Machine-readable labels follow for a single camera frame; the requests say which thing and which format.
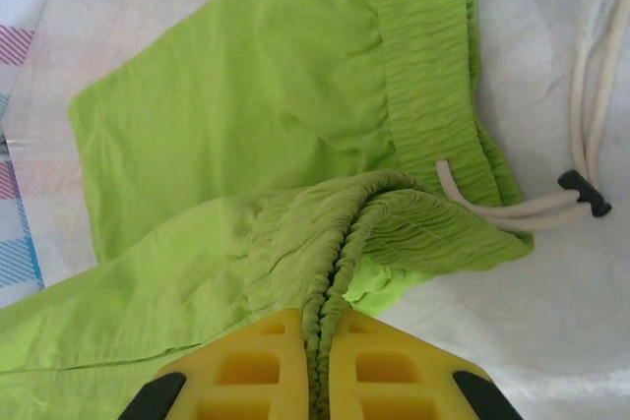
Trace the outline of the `lime green shorts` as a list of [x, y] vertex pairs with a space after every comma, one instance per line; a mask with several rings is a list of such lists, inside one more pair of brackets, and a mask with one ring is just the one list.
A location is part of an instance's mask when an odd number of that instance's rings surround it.
[[0, 310], [0, 420], [114, 420], [168, 361], [302, 313], [324, 420], [339, 312], [530, 253], [449, 200], [521, 192], [474, 107], [475, 0], [210, 0], [69, 107], [97, 264]]

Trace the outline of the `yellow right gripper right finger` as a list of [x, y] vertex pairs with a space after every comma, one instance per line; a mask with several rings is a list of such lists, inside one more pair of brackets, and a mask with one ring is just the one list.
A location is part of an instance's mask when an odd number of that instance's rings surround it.
[[329, 357], [331, 420], [523, 420], [475, 363], [354, 310]]

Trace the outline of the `white shorts drawstring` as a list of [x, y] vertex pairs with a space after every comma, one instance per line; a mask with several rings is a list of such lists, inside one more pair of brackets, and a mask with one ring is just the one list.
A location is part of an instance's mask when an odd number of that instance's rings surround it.
[[[600, 26], [592, 14], [589, 24], [576, 35], [576, 62], [573, 70], [569, 103], [569, 138], [573, 167], [599, 190], [599, 156], [604, 120], [614, 84], [616, 67], [623, 38], [630, 22], [630, 0], [600, 0], [600, 14], [608, 12], [607, 40], [599, 74], [591, 121], [584, 121], [584, 90], [588, 60], [598, 37]], [[577, 202], [577, 191], [564, 190], [519, 204], [489, 208], [474, 205], [461, 193], [449, 162], [440, 160], [436, 171], [447, 197], [494, 226], [512, 232], [532, 233], [566, 225], [571, 221], [592, 216], [589, 204]]]

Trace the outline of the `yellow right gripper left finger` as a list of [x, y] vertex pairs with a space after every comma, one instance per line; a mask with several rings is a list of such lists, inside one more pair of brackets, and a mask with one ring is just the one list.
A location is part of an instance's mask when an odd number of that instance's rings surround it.
[[163, 366], [117, 420], [308, 420], [301, 313], [282, 310]]

